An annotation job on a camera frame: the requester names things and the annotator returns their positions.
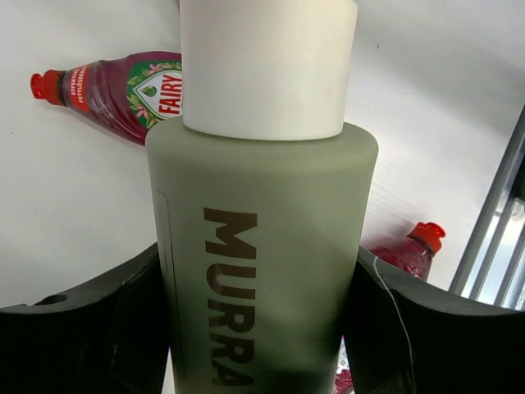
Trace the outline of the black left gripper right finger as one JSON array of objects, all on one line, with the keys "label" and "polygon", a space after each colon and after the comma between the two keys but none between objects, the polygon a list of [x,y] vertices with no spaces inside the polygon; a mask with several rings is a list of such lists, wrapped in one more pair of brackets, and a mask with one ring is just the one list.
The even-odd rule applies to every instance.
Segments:
[{"label": "black left gripper right finger", "polygon": [[443,291],[358,252],[344,311],[357,393],[522,393],[524,313]]}]

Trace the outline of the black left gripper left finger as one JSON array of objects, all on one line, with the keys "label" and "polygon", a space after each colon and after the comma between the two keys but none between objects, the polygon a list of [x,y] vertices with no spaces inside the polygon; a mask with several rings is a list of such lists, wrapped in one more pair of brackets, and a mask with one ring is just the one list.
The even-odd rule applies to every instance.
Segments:
[{"label": "black left gripper left finger", "polygon": [[159,393],[168,356],[156,245],[34,305],[1,310],[3,393]]}]

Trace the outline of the red dish soap bottle back-label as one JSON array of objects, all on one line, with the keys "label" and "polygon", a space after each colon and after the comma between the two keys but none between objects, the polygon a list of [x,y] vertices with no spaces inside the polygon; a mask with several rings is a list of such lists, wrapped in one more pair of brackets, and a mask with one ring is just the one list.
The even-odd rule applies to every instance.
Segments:
[{"label": "red dish soap bottle back-label", "polygon": [[[380,241],[367,251],[390,265],[424,282],[427,281],[436,254],[446,237],[443,227],[434,222],[418,222],[405,237],[397,241]],[[354,393],[345,336],[341,338],[334,393]]]}]

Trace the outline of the sage green Murray bottle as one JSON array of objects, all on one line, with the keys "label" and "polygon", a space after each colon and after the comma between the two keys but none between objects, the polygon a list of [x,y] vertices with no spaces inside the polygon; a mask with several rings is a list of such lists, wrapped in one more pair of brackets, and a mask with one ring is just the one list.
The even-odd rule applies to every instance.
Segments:
[{"label": "sage green Murray bottle", "polygon": [[183,114],[147,135],[178,393],[330,393],[376,139],[353,1],[183,1]]}]

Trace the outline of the red Fairy dish soap bottle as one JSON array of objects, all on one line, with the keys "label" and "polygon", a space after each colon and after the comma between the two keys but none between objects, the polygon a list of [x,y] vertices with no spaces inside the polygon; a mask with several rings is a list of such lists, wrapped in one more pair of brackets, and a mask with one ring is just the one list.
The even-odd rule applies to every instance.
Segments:
[{"label": "red Fairy dish soap bottle", "polygon": [[69,108],[143,145],[152,127],[182,115],[181,70],[180,53],[150,51],[35,73],[30,90],[35,99]]}]

